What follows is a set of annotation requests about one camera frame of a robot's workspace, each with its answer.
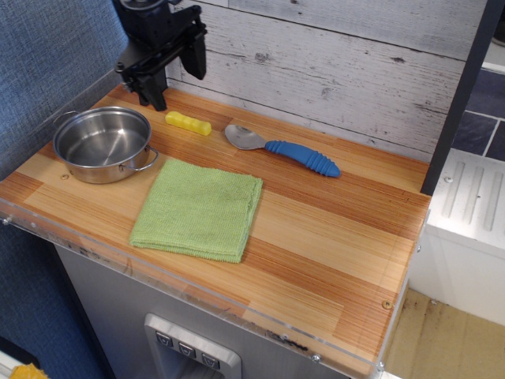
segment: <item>blue spoon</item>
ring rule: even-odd
[[[318,174],[333,178],[340,176],[339,168],[329,158],[316,150],[301,146],[300,144],[285,141],[266,142],[252,130],[238,125],[228,125],[224,129],[224,134],[233,146],[241,150],[266,148],[269,152],[289,156]]]

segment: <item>pot handle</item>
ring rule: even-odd
[[[147,145],[145,148],[148,148],[149,150],[152,150],[156,156],[155,158],[149,163],[149,164],[146,164],[145,166],[143,167],[140,167],[140,168],[136,168],[136,167],[130,167],[130,166],[124,166],[122,164],[119,165],[119,167],[121,169],[124,169],[124,168],[127,168],[128,170],[133,170],[133,171],[143,171],[145,170],[146,168],[149,168],[150,166],[152,166],[153,164],[155,164],[156,160],[158,159],[159,157],[159,152],[158,150],[156,150],[155,148],[152,148],[151,146]]]

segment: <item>yellow cloth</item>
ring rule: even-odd
[[[26,366],[16,366],[10,374],[9,379],[49,379],[42,371],[37,369],[32,363]]]
[[[169,160],[149,192],[130,244],[238,263],[262,185],[251,175]]]

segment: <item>wooden countertop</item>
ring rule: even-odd
[[[142,107],[136,94],[116,88],[96,106],[129,107],[148,118],[150,145],[161,152],[155,166],[120,182],[87,184],[68,178],[48,144],[0,183],[0,198],[12,203],[0,203],[0,211],[46,230],[40,234],[50,240],[82,246],[126,275],[142,272],[167,287],[174,285],[169,274],[180,277],[182,290],[199,302],[271,336],[287,334],[289,347],[319,353],[344,371],[361,368],[346,362],[339,349],[351,353],[350,361],[377,362],[394,311],[383,302],[398,301],[428,210],[430,197],[419,193],[428,165],[184,92],[168,90],[165,96],[170,111],[209,121],[212,133],[204,137],[169,126],[166,112]],[[334,160],[342,176],[326,178],[262,149],[237,150],[223,133],[230,123],[266,140],[314,148]],[[170,158],[264,180],[240,264],[128,244],[148,191]]]

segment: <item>spoon handle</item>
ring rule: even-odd
[[[320,152],[311,148],[285,141],[269,141],[266,143],[265,148],[269,152],[289,156],[318,174],[333,178],[340,176],[340,170],[336,164]]]

